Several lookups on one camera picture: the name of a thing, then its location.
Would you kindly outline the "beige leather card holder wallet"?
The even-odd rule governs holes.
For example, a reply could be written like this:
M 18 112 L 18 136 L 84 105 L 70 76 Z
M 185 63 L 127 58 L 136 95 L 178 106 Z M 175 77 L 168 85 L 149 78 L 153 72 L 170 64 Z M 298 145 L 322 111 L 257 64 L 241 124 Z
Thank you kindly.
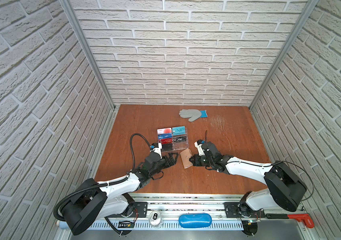
M 184 169 L 190 168 L 193 165 L 193 163 L 190 162 L 190 158 L 192 156 L 193 155 L 190 149 L 185 149 L 180 152 L 180 157 L 181 157 Z

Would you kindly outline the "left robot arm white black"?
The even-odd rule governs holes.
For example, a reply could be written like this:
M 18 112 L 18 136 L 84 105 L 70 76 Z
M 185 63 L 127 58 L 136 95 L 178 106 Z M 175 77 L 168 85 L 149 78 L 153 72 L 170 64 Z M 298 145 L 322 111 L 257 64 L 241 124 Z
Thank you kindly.
M 60 200 L 53 209 L 53 216 L 66 222 L 73 235 L 86 231 L 96 220 L 111 215 L 129 216 L 134 200 L 129 193 L 144 188 L 154 176 L 177 163 L 179 154 L 161 156 L 151 151 L 144 162 L 124 177 L 111 181 L 84 181 L 73 193 Z

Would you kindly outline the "clear acrylic card display stand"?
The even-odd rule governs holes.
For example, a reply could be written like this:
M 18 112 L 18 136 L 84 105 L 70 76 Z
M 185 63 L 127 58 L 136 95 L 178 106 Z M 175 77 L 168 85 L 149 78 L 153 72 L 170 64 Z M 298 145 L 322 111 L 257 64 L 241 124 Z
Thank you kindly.
M 188 131 L 185 126 L 157 129 L 156 133 L 163 152 L 182 151 L 189 148 Z

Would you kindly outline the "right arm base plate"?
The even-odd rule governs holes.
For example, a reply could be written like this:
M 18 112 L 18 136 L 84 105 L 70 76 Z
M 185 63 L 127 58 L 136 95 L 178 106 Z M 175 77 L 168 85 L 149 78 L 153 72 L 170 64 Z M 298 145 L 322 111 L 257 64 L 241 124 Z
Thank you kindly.
M 262 219 L 266 217 L 263 210 L 254 211 L 246 204 L 238 202 L 225 202 L 224 210 L 227 218 L 254 218 Z

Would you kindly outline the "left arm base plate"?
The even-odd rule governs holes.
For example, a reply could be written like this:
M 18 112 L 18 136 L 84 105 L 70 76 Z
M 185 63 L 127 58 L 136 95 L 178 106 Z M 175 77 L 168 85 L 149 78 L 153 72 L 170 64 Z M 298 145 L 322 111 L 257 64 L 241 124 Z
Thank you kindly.
M 124 218 L 146 218 L 147 210 L 148 202 L 134 202 L 120 215 Z

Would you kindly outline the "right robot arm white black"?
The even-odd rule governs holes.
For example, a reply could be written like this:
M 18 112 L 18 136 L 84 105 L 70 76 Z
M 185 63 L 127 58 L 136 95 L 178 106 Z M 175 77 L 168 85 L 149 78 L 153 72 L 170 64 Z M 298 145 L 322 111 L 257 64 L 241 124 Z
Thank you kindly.
M 205 167 L 227 175 L 255 180 L 265 189 L 243 195 L 238 203 L 239 215 L 249 218 L 251 212 L 265 208 L 280 207 L 295 212 L 307 191 L 306 184 L 284 163 L 262 164 L 221 155 L 215 147 L 198 146 L 198 154 L 189 161 L 195 167 Z

